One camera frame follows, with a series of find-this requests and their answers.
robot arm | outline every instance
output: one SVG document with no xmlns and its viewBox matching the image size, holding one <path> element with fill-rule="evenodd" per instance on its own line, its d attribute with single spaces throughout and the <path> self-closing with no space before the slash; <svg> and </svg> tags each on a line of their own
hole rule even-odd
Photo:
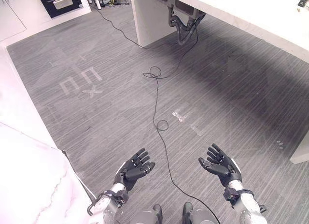
<svg viewBox="0 0 309 224">
<path fill-rule="evenodd" d="M 241 224 L 267 224 L 261 208 L 254 199 L 253 192 L 244 189 L 241 171 L 236 162 L 227 156 L 216 144 L 208 148 L 207 161 L 200 157 L 201 166 L 219 177 L 225 187 L 224 197 L 239 214 Z"/>
<path fill-rule="evenodd" d="M 139 178 L 146 176 L 155 167 L 155 163 L 149 162 L 149 159 L 148 152 L 142 148 L 119 168 L 111 190 L 104 191 L 88 207 L 90 224 L 114 224 L 118 208 L 129 199 L 127 193 Z"/>
<path fill-rule="evenodd" d="M 254 199 L 253 193 L 243 188 L 241 181 L 231 181 L 227 186 L 224 196 L 239 214 L 241 224 L 267 224 L 261 214 L 261 206 Z"/>
</svg>

black cable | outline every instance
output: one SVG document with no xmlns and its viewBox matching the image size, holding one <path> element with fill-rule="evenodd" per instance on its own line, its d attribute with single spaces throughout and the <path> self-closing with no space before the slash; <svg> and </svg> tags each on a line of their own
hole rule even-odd
<svg viewBox="0 0 309 224">
<path fill-rule="evenodd" d="M 198 41 L 198 34 L 197 34 L 197 40 L 196 40 L 196 42 L 194 43 L 194 45 L 193 45 L 188 51 L 186 51 L 186 52 L 184 53 L 184 55 L 182 56 L 182 58 L 180 59 L 178 65 L 177 65 L 176 69 L 180 66 L 180 63 L 181 63 L 182 59 L 184 58 L 184 56 L 185 56 L 191 49 L 193 49 L 193 47 L 197 44 L 197 41 Z M 151 69 L 153 69 L 153 68 L 157 68 L 157 69 L 159 70 L 159 73 L 158 73 L 157 75 L 151 73 Z M 156 110 L 157 110 L 157 105 L 158 105 L 158 92 L 159 92 L 159 81 L 158 81 L 158 79 L 168 78 L 168 77 L 172 74 L 172 73 L 171 73 L 170 75 L 168 75 L 168 76 L 166 76 L 166 77 L 160 77 L 160 76 L 161 76 L 161 73 L 162 73 L 162 70 L 161 70 L 159 67 L 157 67 L 157 66 L 152 66 L 152 67 L 149 69 L 149 73 L 143 73 L 143 76 L 145 76 L 145 77 L 147 77 L 147 78 L 154 78 L 155 81 L 156 81 L 157 87 L 156 87 L 156 99 L 155 99 L 155 106 L 154 106 L 153 124 L 154 124 L 155 129 L 156 129 L 156 131 L 157 131 L 157 133 L 158 133 L 160 139 L 162 140 L 163 145 L 164 145 L 164 148 L 165 148 L 165 154 L 166 154 L 166 159 L 167 159 L 167 162 L 168 162 L 168 169 L 169 169 L 170 180 L 172 181 L 173 185 L 174 185 L 177 189 L 179 189 L 183 194 L 185 194 L 185 195 L 187 195 L 188 197 L 191 197 L 191 198 L 193 198 L 193 199 L 199 201 L 200 203 L 202 203 L 202 204 L 213 214 L 213 216 L 214 216 L 215 219 L 217 220 L 218 224 L 220 224 L 219 219 L 217 218 L 217 216 L 215 215 L 215 213 L 211 210 L 211 208 L 210 208 L 208 205 L 206 205 L 203 201 L 201 201 L 201 200 L 198 199 L 197 197 L 194 197 L 194 196 L 192 196 L 192 195 L 187 194 L 187 193 L 186 193 L 185 191 L 183 191 L 183 190 L 174 182 L 174 180 L 173 180 L 173 177 L 172 177 L 172 174 L 171 174 L 171 171 L 170 171 L 170 167 L 169 167 L 168 149 L 167 149 L 166 143 L 165 143 L 165 141 L 164 141 L 164 139 L 163 139 L 163 137 L 162 137 L 162 135 L 161 135 L 161 133 L 160 133 L 160 131 L 166 131 L 166 130 L 169 128 L 169 123 L 168 123 L 167 120 L 160 120 L 160 121 L 157 122 L 157 124 L 155 124 L 155 115 L 156 115 Z M 165 123 L 165 124 L 166 124 L 166 128 L 159 128 L 159 124 L 160 124 L 160 123 Z"/>
<path fill-rule="evenodd" d="M 105 17 L 103 16 L 103 14 L 102 14 L 97 8 L 94 8 L 94 9 L 96 9 L 96 10 L 101 14 L 101 16 L 102 16 L 102 18 L 103 18 L 104 20 L 110 22 L 111 25 L 114 27 L 114 29 L 116 29 L 116 30 L 122 32 L 123 36 L 124 36 L 126 39 L 128 39 L 129 41 L 131 41 L 132 43 L 136 44 L 137 46 L 139 46 L 139 47 L 141 47 L 141 48 L 143 48 L 143 49 L 151 50 L 151 49 L 158 48 L 158 47 L 160 47 L 160 46 L 162 46 L 162 45 L 177 44 L 177 43 L 165 43 L 165 44 L 159 45 L 159 46 L 154 47 L 154 48 L 146 48 L 146 47 L 140 46 L 138 43 L 136 43 L 136 42 L 134 42 L 133 40 L 131 40 L 130 38 L 128 38 L 128 37 L 125 35 L 125 33 L 124 33 L 121 29 L 116 28 L 116 27 L 114 26 L 113 22 L 112 22 L 111 20 L 105 18 Z M 189 52 L 196 46 L 196 44 L 197 44 L 197 42 L 198 42 L 197 28 L 196 28 L 196 35 L 197 35 L 197 39 L 196 39 L 195 43 L 182 55 L 182 57 L 180 58 L 180 60 L 179 60 L 179 62 L 178 62 L 177 67 L 175 68 L 175 70 L 172 71 L 172 73 L 170 73 L 170 74 L 167 75 L 167 76 L 161 77 L 162 70 L 161 70 L 158 66 L 152 66 L 152 67 L 150 67 L 148 73 L 143 73 L 143 76 L 144 76 L 144 77 L 147 77 L 147 78 L 154 78 L 154 79 L 156 80 L 156 83 L 157 83 L 157 88 L 156 88 L 156 99 L 155 99 L 154 115 L 153 115 L 153 124 L 154 124 L 155 129 L 156 129 L 156 131 L 157 131 L 157 133 L 158 133 L 160 139 L 162 140 L 163 145 L 164 145 L 164 148 L 165 148 L 165 154 L 166 154 L 166 159 L 167 159 L 167 162 L 168 162 L 168 170 L 169 170 L 170 180 L 172 181 L 173 185 L 174 185 L 178 190 L 180 190 L 183 194 L 185 194 L 185 195 L 187 195 L 188 197 L 191 197 L 191 198 L 193 198 L 193 199 L 199 201 L 200 203 L 202 203 L 202 204 L 213 214 L 213 216 L 214 216 L 215 219 L 217 220 L 218 224 L 220 224 L 219 219 L 217 218 L 217 216 L 215 215 L 215 213 L 211 210 L 211 208 L 210 208 L 208 205 L 206 205 L 206 204 L 205 204 L 203 201 L 201 201 L 200 199 L 198 199 L 198 198 L 196 198 L 196 197 L 194 197 L 194 196 L 192 196 L 192 195 L 187 194 L 185 191 L 183 191 L 183 190 L 174 182 L 173 177 L 172 177 L 172 174 L 171 174 L 171 171 L 170 171 L 170 166 L 169 166 L 168 150 L 167 150 L 167 147 L 166 147 L 166 143 L 165 143 L 165 141 L 164 141 L 164 139 L 163 139 L 163 137 L 161 136 L 161 133 L 160 133 L 160 131 L 166 131 L 166 130 L 169 128 L 169 123 L 168 123 L 167 120 L 160 120 L 160 121 L 157 122 L 157 124 L 155 124 L 155 115 L 156 115 L 156 110 L 157 110 L 157 105 L 158 105 L 158 92 L 159 92 L 159 81 L 158 81 L 158 79 L 165 79 L 165 78 L 168 78 L 168 77 L 170 77 L 175 71 L 177 71 L 177 69 L 178 69 L 179 66 L 180 66 L 180 63 L 181 63 L 182 60 L 183 60 L 183 58 L 187 55 L 187 53 L 189 53 Z M 159 73 L 158 73 L 157 75 L 155 75 L 155 74 L 153 74 L 153 73 L 151 72 L 151 70 L 154 69 L 154 68 L 157 68 L 157 69 L 159 70 Z M 165 123 L 165 124 L 166 124 L 166 128 L 159 128 L 158 126 L 159 126 L 160 123 Z"/>
<path fill-rule="evenodd" d="M 73 165 L 72 165 L 72 163 L 71 163 L 71 161 L 70 161 L 70 159 L 69 159 L 69 157 L 68 157 L 66 151 L 61 150 L 61 152 L 62 152 L 62 153 L 65 155 L 65 157 L 68 159 L 68 161 L 69 161 L 69 163 L 70 163 L 70 165 L 71 165 L 71 168 L 73 169 L 74 173 L 77 175 L 77 173 L 76 173 L 76 171 L 74 170 Z M 82 183 L 80 180 L 78 180 L 78 181 L 81 183 L 82 187 L 85 189 L 86 194 L 88 195 L 88 197 L 89 197 L 91 203 L 94 203 L 94 202 L 96 201 L 95 198 L 92 197 L 92 196 L 89 194 L 88 190 L 85 188 L 85 186 L 83 185 L 83 183 Z"/>
<path fill-rule="evenodd" d="M 174 45 L 174 44 L 178 44 L 178 42 L 177 42 L 177 43 L 164 43 L 164 44 L 158 45 L 158 46 L 153 47 L 153 48 L 143 47 L 143 46 L 139 45 L 138 43 L 136 43 L 135 41 L 131 40 L 129 37 L 127 37 L 127 36 L 125 35 L 125 33 L 124 33 L 121 29 L 115 27 L 115 25 L 113 24 L 113 22 L 112 22 L 111 20 L 105 18 L 105 16 L 103 16 L 103 14 L 99 11 L 99 9 L 97 9 L 96 7 L 93 7 L 93 6 L 91 6 L 91 7 L 94 8 L 94 9 L 102 16 L 102 18 L 103 18 L 104 20 L 110 22 L 110 24 L 112 25 L 112 27 L 113 27 L 114 29 L 120 31 L 120 32 L 122 33 L 122 35 L 123 35 L 127 40 L 131 41 L 132 43 L 136 44 L 138 47 L 140 47 L 140 48 L 142 48 L 142 49 L 152 50 L 152 49 L 159 48 L 159 47 L 161 47 L 161 46 L 163 46 L 163 45 Z"/>
</svg>

drain pipe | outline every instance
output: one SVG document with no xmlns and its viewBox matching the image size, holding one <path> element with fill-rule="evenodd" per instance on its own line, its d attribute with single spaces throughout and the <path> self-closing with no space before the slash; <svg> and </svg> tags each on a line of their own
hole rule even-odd
<svg viewBox="0 0 309 224">
<path fill-rule="evenodd" d="M 176 27 L 178 33 L 178 44 L 184 45 L 191 38 L 197 26 L 199 25 L 199 23 L 205 17 L 206 14 L 201 15 L 197 19 L 189 17 L 188 24 L 185 25 L 178 16 L 173 15 L 174 6 L 171 5 L 168 6 L 168 8 L 169 8 L 169 26 Z M 183 39 L 181 38 L 181 30 L 187 32 L 186 36 Z"/>
</svg>

floor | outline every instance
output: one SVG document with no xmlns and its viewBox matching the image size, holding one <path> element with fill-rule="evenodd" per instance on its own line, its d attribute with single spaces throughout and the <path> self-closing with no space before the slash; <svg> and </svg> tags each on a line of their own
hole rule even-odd
<svg viewBox="0 0 309 224">
<path fill-rule="evenodd" d="M 130 6 L 102 11 L 136 40 Z M 156 120 L 169 122 L 162 135 L 175 182 L 206 202 L 221 223 L 239 223 L 218 178 L 197 161 L 215 142 L 267 206 L 268 223 L 307 224 L 309 162 L 293 165 L 289 158 L 309 129 L 309 64 L 209 15 L 198 38 L 177 72 L 159 80 Z M 175 41 L 171 34 L 152 46 Z M 120 223 L 155 203 L 165 223 L 181 223 L 186 201 L 202 208 L 169 179 L 152 124 L 156 83 L 142 76 L 151 66 L 172 72 L 194 41 L 144 50 L 94 10 L 8 47 L 52 138 L 94 193 L 110 188 L 139 148 L 150 152 L 156 166 L 130 192 Z"/>
</svg>

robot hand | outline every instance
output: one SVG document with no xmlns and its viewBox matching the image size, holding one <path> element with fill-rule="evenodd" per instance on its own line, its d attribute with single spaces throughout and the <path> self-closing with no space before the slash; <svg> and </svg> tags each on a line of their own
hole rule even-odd
<svg viewBox="0 0 309 224">
<path fill-rule="evenodd" d="M 121 183 L 128 192 L 132 190 L 138 178 L 146 176 L 155 167 L 155 163 L 149 162 L 149 159 L 145 148 L 140 149 L 117 171 L 114 184 Z"/>
<path fill-rule="evenodd" d="M 233 180 L 242 182 L 241 171 L 236 162 L 227 156 L 216 144 L 208 148 L 206 161 L 200 157 L 198 159 L 201 166 L 208 172 L 219 176 L 221 184 L 227 188 L 227 185 Z"/>
</svg>

